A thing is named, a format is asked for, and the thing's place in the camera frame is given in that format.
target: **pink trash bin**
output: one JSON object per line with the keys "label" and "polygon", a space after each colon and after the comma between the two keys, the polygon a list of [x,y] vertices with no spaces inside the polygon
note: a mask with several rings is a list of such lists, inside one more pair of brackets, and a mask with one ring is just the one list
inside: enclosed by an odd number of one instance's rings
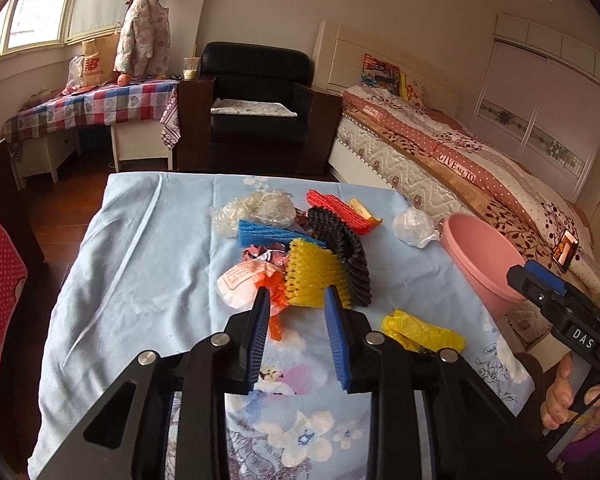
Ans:
{"label": "pink trash bin", "polygon": [[454,213],[445,220],[440,243],[484,303],[494,321],[524,301],[507,284],[507,271],[525,259],[499,232],[475,216]]}

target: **sliding wardrobe door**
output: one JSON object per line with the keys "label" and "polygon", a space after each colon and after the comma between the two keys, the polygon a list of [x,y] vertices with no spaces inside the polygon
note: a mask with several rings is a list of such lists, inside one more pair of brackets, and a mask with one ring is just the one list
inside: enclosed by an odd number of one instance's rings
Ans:
{"label": "sliding wardrobe door", "polygon": [[600,86],[549,60],[545,89],[520,161],[574,201],[600,142]]}
{"label": "sliding wardrobe door", "polygon": [[505,155],[517,158],[549,72],[548,60],[496,43],[472,130]]}

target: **window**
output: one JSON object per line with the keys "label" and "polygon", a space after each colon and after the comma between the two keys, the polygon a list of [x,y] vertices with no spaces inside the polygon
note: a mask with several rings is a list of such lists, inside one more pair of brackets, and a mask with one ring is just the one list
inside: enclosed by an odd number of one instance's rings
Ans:
{"label": "window", "polygon": [[59,41],[64,1],[9,0],[0,12],[0,54],[28,44]]}

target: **yellow foam net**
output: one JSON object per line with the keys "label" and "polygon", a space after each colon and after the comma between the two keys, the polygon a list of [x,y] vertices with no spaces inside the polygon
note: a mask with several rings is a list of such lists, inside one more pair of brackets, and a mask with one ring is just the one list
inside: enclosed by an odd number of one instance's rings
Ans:
{"label": "yellow foam net", "polygon": [[460,353],[464,349],[464,338],[453,330],[430,325],[397,309],[384,317],[381,330],[412,352],[420,352],[423,348],[434,352],[453,348]]}
{"label": "yellow foam net", "polygon": [[347,277],[338,257],[301,239],[290,243],[285,289],[289,304],[324,307],[324,289],[335,285],[344,308],[351,308]]}

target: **silver bolt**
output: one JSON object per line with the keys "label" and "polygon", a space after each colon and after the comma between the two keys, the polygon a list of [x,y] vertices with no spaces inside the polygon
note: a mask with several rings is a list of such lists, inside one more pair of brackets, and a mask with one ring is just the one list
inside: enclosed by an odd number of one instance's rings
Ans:
{"label": "silver bolt", "polygon": [[365,341],[370,345],[381,345],[382,343],[384,343],[384,335],[382,335],[379,332],[369,332],[365,336]]}
{"label": "silver bolt", "polygon": [[445,363],[455,363],[458,361],[458,352],[452,348],[443,348],[440,351],[440,359],[442,359]]}
{"label": "silver bolt", "polygon": [[154,351],[152,350],[147,350],[145,352],[142,352],[139,356],[138,356],[138,362],[142,365],[142,366],[147,366],[150,364],[153,364],[153,362],[157,359],[157,355],[155,354]]}
{"label": "silver bolt", "polygon": [[213,346],[224,346],[231,341],[231,336],[225,334],[224,332],[218,332],[217,334],[213,334],[211,336],[211,344]]}

